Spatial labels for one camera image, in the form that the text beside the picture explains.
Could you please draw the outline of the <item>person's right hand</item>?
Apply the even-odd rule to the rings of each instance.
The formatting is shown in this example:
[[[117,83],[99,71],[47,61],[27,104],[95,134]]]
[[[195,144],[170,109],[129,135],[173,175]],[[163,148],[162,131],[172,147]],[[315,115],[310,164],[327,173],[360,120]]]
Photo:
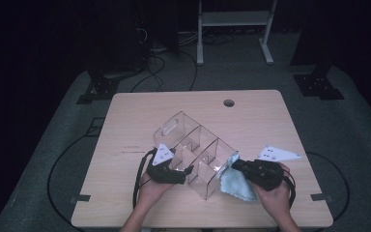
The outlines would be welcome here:
[[[252,184],[266,212],[274,219],[276,224],[283,228],[292,222],[290,214],[290,188],[284,181],[270,191],[266,191],[256,184]]]

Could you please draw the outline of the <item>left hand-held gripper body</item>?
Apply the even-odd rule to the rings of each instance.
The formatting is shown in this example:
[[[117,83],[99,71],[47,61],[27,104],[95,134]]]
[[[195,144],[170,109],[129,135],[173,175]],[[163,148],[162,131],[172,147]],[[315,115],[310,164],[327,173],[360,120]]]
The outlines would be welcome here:
[[[170,163],[174,157],[174,152],[165,144],[160,143],[153,152],[146,173],[157,183],[183,185],[186,181],[186,174],[184,171],[170,168]]]

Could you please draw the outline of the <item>dark floor tape strip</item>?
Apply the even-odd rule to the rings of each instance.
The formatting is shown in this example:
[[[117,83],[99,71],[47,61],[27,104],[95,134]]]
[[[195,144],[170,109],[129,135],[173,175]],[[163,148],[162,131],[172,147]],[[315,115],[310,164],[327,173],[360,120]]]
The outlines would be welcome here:
[[[327,203],[332,201],[332,197],[324,193],[314,193],[310,194],[310,196],[313,201],[326,201]]]
[[[77,196],[73,196],[70,200],[70,203],[75,204],[78,201],[89,202],[90,198],[91,198],[91,195],[79,194]]]

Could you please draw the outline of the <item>person's left hand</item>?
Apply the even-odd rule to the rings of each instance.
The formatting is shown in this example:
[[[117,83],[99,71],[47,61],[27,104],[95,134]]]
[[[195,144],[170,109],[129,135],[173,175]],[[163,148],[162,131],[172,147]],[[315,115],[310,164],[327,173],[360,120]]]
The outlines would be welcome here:
[[[157,183],[147,173],[144,173],[141,177],[136,208],[149,211],[172,187],[173,184]]]

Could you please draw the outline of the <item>light blue cleaning cloth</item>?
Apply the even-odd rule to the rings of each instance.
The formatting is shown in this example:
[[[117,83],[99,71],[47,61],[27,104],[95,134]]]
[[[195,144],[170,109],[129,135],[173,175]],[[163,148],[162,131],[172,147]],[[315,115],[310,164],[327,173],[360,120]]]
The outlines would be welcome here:
[[[239,159],[240,154],[234,152],[219,170],[217,179],[220,181],[220,190],[243,201],[254,202],[257,200],[257,195],[252,185],[241,171],[232,167]]]

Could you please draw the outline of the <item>black stand base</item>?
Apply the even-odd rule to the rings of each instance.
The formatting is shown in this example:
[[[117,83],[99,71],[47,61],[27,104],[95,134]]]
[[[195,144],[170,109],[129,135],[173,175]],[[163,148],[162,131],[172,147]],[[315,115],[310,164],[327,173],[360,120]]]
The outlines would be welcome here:
[[[326,77],[315,74],[295,74],[294,80],[305,97],[319,97],[321,100],[343,100],[341,92],[334,88]]]
[[[119,86],[115,78],[92,77],[86,91],[79,96],[77,104],[90,104],[93,101],[111,100]]]

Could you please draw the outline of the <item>white metal stand frame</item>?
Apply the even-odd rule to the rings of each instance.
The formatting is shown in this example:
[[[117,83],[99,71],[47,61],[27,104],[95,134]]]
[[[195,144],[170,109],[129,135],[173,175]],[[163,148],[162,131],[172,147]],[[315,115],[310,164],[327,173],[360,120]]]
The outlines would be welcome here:
[[[203,0],[198,1],[198,25],[196,63],[204,64],[203,29],[205,27],[236,27],[236,26],[264,26],[265,33],[259,39],[263,55],[268,65],[273,64],[273,58],[268,47],[274,13],[278,0],[271,0],[271,7],[266,11],[246,12],[204,12]]]

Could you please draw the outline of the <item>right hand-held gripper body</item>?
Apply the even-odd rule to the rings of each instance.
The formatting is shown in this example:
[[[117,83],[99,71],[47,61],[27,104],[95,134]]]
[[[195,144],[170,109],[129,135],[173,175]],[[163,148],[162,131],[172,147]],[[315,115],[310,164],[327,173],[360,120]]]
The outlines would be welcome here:
[[[301,155],[267,145],[255,160],[246,160],[244,177],[266,191],[277,188],[285,181],[291,188],[295,183],[285,176],[280,163],[286,160],[299,160]]]

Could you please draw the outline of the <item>clear acrylic divided organizer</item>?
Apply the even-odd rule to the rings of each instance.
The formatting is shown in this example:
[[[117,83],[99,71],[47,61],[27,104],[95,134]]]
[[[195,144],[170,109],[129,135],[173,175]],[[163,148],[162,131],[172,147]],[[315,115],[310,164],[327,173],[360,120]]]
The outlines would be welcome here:
[[[220,173],[236,150],[183,111],[167,120],[154,134],[155,145],[174,150],[170,168],[193,169],[185,182],[204,200],[219,189]]]

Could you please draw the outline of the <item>black equipment cabinet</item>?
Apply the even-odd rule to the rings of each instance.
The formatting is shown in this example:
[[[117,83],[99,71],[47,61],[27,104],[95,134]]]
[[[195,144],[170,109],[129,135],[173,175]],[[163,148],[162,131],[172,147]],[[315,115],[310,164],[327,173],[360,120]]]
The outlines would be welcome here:
[[[101,70],[140,72],[143,48],[138,36],[132,0],[91,0],[94,48]]]

